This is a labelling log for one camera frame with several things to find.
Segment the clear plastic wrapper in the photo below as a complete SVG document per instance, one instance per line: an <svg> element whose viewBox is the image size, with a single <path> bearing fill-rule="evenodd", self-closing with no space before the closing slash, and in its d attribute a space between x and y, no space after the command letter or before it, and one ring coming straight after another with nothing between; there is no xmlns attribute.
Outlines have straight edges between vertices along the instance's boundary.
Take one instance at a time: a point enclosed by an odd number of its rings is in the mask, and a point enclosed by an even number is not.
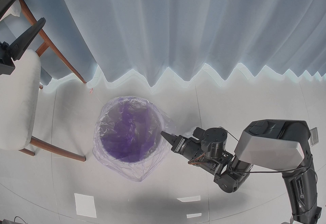
<svg viewBox="0 0 326 224"><path fill-rule="evenodd" d="M102 108L95 125L93 154L101 164L140 182L171 149L161 131L175 132L165 112L143 98L117 97Z"/></svg>

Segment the crumpled candy wrapper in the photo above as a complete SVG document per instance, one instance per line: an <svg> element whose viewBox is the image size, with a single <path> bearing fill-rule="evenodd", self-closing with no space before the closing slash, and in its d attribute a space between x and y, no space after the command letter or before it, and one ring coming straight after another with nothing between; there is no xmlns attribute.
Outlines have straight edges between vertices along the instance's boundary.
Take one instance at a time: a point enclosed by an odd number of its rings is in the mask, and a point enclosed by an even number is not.
<svg viewBox="0 0 326 224"><path fill-rule="evenodd" d="M93 154L101 164L140 182L171 149L161 131L175 132L165 112L143 98L117 97L102 108L95 125Z"/></svg>

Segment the translucent plastic bag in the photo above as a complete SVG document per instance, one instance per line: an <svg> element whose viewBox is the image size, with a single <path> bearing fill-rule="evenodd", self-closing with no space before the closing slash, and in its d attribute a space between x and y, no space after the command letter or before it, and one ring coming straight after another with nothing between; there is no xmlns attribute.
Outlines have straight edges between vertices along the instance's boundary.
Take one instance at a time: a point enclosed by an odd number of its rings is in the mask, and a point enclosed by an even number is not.
<svg viewBox="0 0 326 224"><path fill-rule="evenodd" d="M171 149L161 131L175 132L174 123L162 110L143 98L117 97L102 108L95 125L93 154L127 179L142 181Z"/></svg>

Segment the curtain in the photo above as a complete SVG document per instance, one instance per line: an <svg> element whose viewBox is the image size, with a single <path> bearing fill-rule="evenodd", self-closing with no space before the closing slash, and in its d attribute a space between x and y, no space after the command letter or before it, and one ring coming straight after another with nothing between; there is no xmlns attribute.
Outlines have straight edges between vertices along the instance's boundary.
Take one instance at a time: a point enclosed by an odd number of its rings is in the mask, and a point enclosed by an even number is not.
<svg viewBox="0 0 326 224"><path fill-rule="evenodd" d="M167 67L189 81L204 63L224 80L240 62L254 76L326 73L326 0L25 1L87 80L96 63L109 82L133 68L150 86Z"/></svg>

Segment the floor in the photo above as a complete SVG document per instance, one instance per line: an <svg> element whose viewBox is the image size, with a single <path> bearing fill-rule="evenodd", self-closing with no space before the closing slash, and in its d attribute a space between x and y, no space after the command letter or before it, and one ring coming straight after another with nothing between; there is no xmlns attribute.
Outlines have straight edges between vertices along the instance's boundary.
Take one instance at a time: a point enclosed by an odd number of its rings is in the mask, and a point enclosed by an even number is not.
<svg viewBox="0 0 326 224"><path fill-rule="evenodd" d="M172 152L140 183L98 163L92 155L97 117L109 100L127 95L146 98L164 110L176 123L177 134L194 126L222 126L239 137L254 120L306 120L310 128L318 127L320 141L312 153L319 180L318 205L326 204L326 77L305 72L297 78L291 71L278 75L268 67L253 77L239 64L223 81L205 65L190 82L167 69L150 88L135 71L108 83L98 69L87 84L69 75L40 90L33 130L39 139L86 155L86 162L35 147L27 147L35 151L35 157L1 150L0 219L20 216L33 224L289 221L291 208L280 173L251 174L237 192L227 194L212 175ZM235 146L236 141L228 138L226 150L233 152ZM97 218L76 214L75 193L94 197ZM200 200L178 200L192 196ZM200 216L187 218L189 214ZM325 220L326 212L322 212L319 223Z"/></svg>

